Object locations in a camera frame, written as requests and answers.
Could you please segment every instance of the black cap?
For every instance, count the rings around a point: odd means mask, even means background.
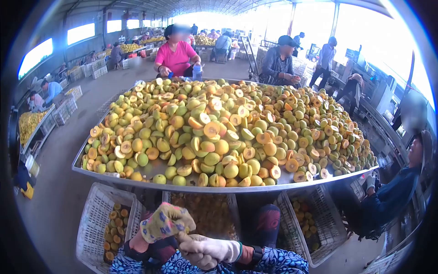
[[[297,47],[297,43],[295,40],[292,39],[289,35],[283,35],[278,38],[278,45],[280,46],[291,46],[291,47]]]

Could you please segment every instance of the metal roof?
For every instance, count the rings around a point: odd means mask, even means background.
[[[319,0],[320,2],[337,2],[365,7],[389,15],[379,0]],[[69,16],[89,12],[111,10],[129,10],[129,12],[156,16],[173,17],[199,11],[237,15],[258,6],[276,2],[305,3],[308,0],[63,0],[57,9],[57,15]]]

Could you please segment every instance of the pink t-shirt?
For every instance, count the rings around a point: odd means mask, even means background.
[[[165,43],[158,50],[155,62],[168,67],[174,76],[183,76],[184,71],[190,67],[190,58],[195,55],[195,50],[186,41],[179,41],[175,52]]]

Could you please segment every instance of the blue floral shirt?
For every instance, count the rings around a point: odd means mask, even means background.
[[[110,273],[129,273],[142,274],[143,262],[138,262],[130,257],[125,256],[121,248],[114,258],[113,264],[109,270]],[[278,273],[278,274],[309,274],[309,264],[300,255],[282,249],[264,248],[263,257],[253,270],[238,271],[232,264],[219,263],[211,270],[201,270],[181,256],[179,250],[161,266],[161,273],[164,274],[183,274],[183,273]]]

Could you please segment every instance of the water bottle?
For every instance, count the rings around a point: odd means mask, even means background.
[[[193,81],[202,82],[202,67],[200,65],[193,66]]]

